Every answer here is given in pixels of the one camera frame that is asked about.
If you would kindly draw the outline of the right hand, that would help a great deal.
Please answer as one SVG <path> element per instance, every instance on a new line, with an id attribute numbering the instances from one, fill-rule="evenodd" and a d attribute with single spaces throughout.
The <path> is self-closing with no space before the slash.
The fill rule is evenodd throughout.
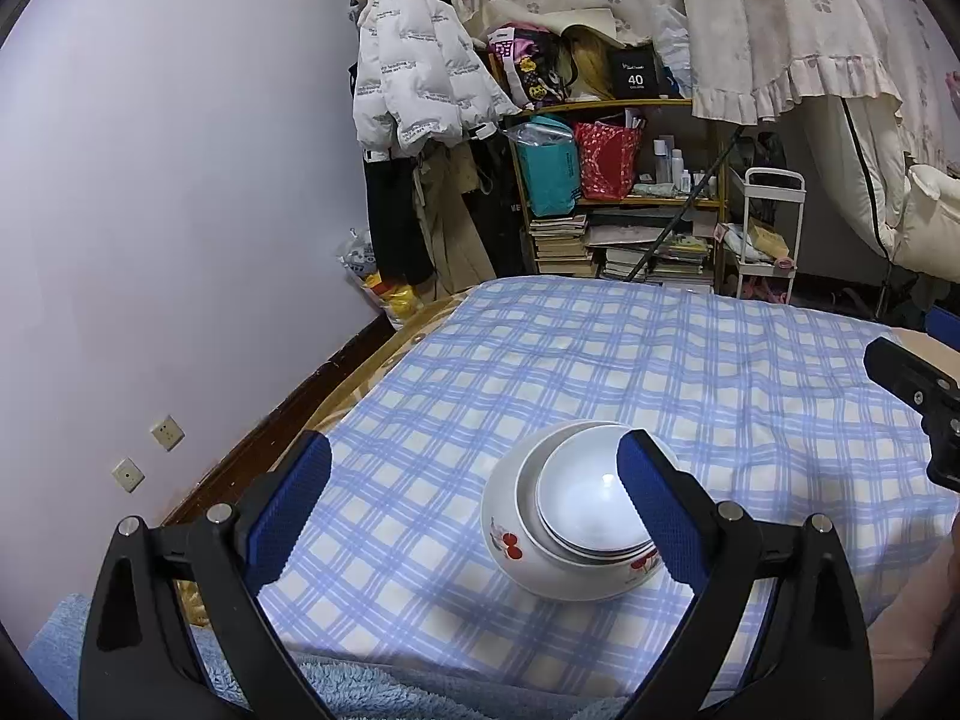
<path id="1" fill-rule="evenodd" d="M 958 518 L 950 535 L 911 574 L 895 601 L 867 631 L 874 680 L 874 717 L 895 706 L 934 649 L 934 637 L 958 596 Z"/>

